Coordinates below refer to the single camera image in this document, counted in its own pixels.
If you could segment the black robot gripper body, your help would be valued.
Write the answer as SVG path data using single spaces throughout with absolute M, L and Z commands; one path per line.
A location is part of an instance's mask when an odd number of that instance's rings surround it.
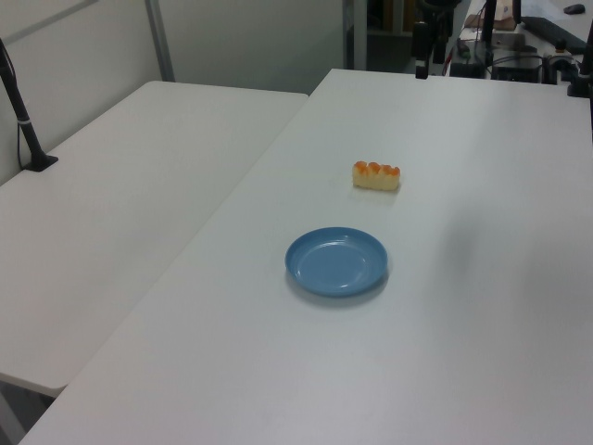
M 454 10 L 459 0 L 418 0 L 419 26 L 453 28 Z

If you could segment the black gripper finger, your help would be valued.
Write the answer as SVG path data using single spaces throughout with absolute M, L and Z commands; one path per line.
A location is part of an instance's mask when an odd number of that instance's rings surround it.
M 415 59 L 415 77 L 417 79 L 426 79 L 428 76 L 429 37 L 429 25 L 423 21 L 416 22 L 412 33 L 412 56 Z
M 443 64 L 445 61 L 446 47 L 448 43 L 448 25 L 445 21 L 439 21 L 435 25 L 433 44 L 433 63 Z

